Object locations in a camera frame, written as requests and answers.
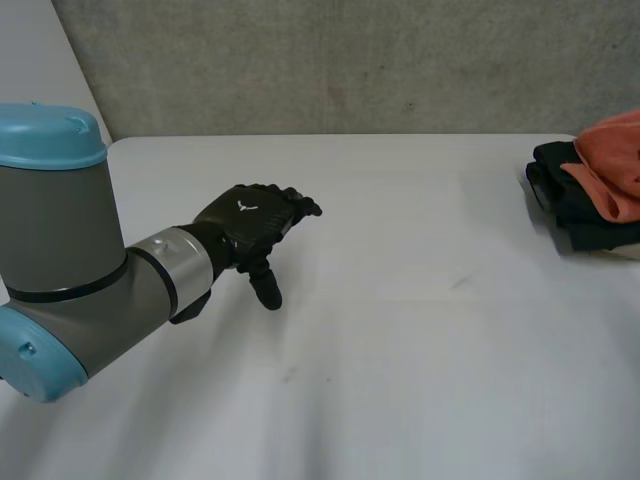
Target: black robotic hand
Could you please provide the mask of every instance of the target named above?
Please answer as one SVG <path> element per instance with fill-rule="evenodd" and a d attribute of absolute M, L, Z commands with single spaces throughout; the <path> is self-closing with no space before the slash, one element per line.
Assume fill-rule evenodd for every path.
<path fill-rule="evenodd" d="M 269 310 L 282 306 L 282 295 L 267 257 L 289 229 L 304 217 L 322 215 L 320 207 L 293 188 L 236 185 L 196 217 L 194 225 L 220 228 L 229 244 L 229 264 L 248 273 L 260 302 Z"/>

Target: orange cloth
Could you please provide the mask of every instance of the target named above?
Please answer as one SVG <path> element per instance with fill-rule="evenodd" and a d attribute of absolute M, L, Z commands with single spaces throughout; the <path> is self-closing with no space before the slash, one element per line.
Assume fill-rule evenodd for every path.
<path fill-rule="evenodd" d="M 574 145 L 582 165 L 560 168 L 580 183 L 602 218 L 640 221 L 640 110 L 596 123 Z"/>

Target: folded clothes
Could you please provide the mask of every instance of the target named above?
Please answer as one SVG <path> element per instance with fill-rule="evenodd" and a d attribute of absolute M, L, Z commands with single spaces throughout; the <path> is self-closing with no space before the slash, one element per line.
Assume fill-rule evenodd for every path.
<path fill-rule="evenodd" d="M 561 166 L 566 163 L 582 164 L 571 142 L 552 142 L 533 150 L 536 163 L 529 164 L 527 176 L 540 176 L 540 187 L 553 204 L 552 213 L 566 221 L 610 223 L 594 207 L 589 195 Z"/>
<path fill-rule="evenodd" d="M 575 147 L 581 164 L 561 168 L 580 183 L 598 213 L 614 223 L 640 221 L 640 110 L 595 124 Z"/>
<path fill-rule="evenodd" d="M 554 142 L 534 150 L 535 163 L 526 175 L 541 206 L 567 230 L 576 252 L 612 250 L 640 243 L 640 222 L 617 224 L 604 220 L 591 198 L 564 167 L 581 160 L 572 142 Z"/>

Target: table surface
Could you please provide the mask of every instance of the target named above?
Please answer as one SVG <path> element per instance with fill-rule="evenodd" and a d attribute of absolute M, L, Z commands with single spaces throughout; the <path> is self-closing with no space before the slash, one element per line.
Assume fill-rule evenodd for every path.
<path fill-rule="evenodd" d="M 521 186 L 568 138 L 117 142 L 127 243 L 236 183 L 325 215 L 274 250 L 280 311 L 227 272 L 57 404 L 0 385 L 0 478 L 636 480 L 639 267 L 561 256 Z"/>

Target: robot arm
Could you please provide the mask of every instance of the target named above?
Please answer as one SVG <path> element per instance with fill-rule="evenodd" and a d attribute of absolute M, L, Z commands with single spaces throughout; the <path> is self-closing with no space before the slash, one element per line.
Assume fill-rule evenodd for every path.
<path fill-rule="evenodd" d="M 267 256 L 322 211 L 276 186 L 238 185 L 191 224 L 125 248 L 95 119 L 81 110 L 0 105 L 0 376 L 52 402 L 165 322 L 197 316 L 228 268 L 282 303 Z"/>

